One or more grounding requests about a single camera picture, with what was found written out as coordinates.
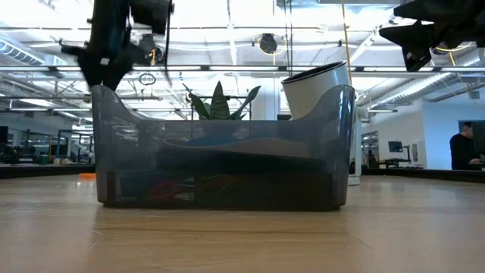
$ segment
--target wooden table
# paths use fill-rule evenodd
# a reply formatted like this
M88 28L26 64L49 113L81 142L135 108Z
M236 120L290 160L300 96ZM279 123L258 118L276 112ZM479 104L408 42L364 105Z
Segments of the wooden table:
M0 180L0 272L484 272L485 185L363 177L339 212L106 209Z

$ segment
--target ceiling light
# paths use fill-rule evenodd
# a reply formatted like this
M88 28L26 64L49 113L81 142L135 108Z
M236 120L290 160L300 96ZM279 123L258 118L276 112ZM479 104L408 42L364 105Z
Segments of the ceiling light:
M43 99L21 99L20 101L44 107L52 106L52 103Z
M444 67L441 72L485 72L485 67Z
M54 109L53 111L91 111L91 109L88 109L88 108L60 108L60 109Z
M10 111L48 111L45 108L7 108Z
M147 71L163 71L165 68L161 66L152 67L134 67L133 71L147 72ZM184 65L184 66L168 66L169 71L200 71L200 66Z
M210 66L210 71L278 71L278 67Z
M369 113L396 113L397 109L367 109Z
M49 72L48 67L19 66L19 67L0 67L1 72Z
M71 113L60 112L60 114L63 114L63 115L65 115L66 117L69 117L69 118L79 118L78 116L76 116L76 115L72 115Z
M366 72L406 72L406 67L366 67Z

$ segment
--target green leaf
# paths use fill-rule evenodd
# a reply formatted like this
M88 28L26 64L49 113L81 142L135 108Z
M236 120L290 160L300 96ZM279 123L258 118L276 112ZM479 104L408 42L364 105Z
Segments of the green leaf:
M221 82L217 82L214 94L212 95L211 114L209 119L227 120L230 117L229 105L222 90Z
M204 107L207 113L209 113L209 116L211 115L211 104L204 102Z
M244 108L256 98L260 88L261 88L261 86L257 86L255 88L253 88L251 90L251 92L249 92L244 103L241 105L241 107L239 107L239 109L237 109L237 111L232 113L232 115L230 116L230 119L233 119L233 120L241 120L242 119L241 113L243 112Z
M199 114L200 119L209 119L209 113L205 110L204 102L194 93L189 94L190 99L192 100L192 106Z

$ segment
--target potted plant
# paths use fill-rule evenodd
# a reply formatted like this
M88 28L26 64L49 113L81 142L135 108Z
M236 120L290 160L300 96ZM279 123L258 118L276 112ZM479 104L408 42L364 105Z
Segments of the potted plant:
M240 126L239 122L229 121L241 121L246 116L246 114L243 115L244 108L256 98L261 88L261 86L253 88L239 109L231 114L227 103L228 98L224 95L220 81L217 82L217 86L212 94L211 104L203 102L188 86L183 85L187 92L189 92L190 103L197 111L197 114L199 114L199 119L218 121L214 123L201 123L206 137L191 141L192 145L209 145L211 142L221 143L224 140L229 140Z

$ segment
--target white bucket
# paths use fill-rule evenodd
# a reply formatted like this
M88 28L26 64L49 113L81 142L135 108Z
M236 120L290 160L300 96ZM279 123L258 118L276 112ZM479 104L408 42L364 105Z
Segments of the white bucket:
M340 61L316 67L309 71L293 75L283 82L286 99L292 118L305 117L326 91L335 86L350 85L347 62Z

